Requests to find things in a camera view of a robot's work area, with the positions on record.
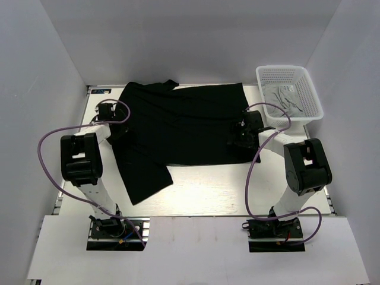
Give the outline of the black t shirt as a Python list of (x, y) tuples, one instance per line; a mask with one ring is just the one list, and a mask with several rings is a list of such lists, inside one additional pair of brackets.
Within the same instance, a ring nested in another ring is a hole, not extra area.
[(229, 142), (248, 101), (241, 83), (180, 88), (128, 83), (117, 111), (130, 109), (127, 132), (112, 143), (133, 205), (173, 183), (168, 166), (251, 162), (256, 149)]

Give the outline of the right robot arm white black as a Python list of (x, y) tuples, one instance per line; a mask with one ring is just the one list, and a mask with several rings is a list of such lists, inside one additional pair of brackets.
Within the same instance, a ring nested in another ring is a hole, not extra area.
[[(245, 207), (248, 214), (259, 221), (290, 221), (302, 213), (302, 207), (316, 192), (332, 182), (332, 172), (317, 138), (297, 140), (282, 130), (264, 128), (262, 124), (241, 122), (232, 126), (228, 145), (256, 151), (245, 182)], [(249, 209), (249, 181), (260, 152), (272, 151), (284, 159), (287, 187), (279, 201), (271, 207), (271, 217), (253, 215)]]

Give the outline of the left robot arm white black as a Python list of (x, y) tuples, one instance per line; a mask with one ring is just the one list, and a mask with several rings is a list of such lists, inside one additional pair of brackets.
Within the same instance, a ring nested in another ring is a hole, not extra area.
[(102, 181), (100, 145), (126, 133), (125, 122), (131, 112), (128, 107), (116, 110), (111, 103), (101, 103), (96, 110), (96, 119), (82, 126), (81, 131), (61, 137), (61, 173), (83, 193), (83, 200), (93, 208), (94, 221), (119, 220), (121, 211)]

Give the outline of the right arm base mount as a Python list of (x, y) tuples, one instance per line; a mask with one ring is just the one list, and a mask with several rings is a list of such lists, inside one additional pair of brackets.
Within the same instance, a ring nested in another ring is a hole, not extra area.
[(259, 221), (242, 223), (248, 232), (250, 253), (305, 252), (303, 232), (298, 218), (288, 221)]

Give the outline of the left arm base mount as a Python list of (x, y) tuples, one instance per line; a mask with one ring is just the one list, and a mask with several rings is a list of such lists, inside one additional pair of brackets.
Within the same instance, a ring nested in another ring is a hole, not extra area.
[(116, 221), (114, 218), (106, 220), (95, 219), (89, 216), (90, 229), (87, 239), (87, 251), (116, 251), (135, 252), (143, 251), (137, 232), (144, 243), (148, 241), (150, 219), (132, 218), (132, 225), (125, 220)]

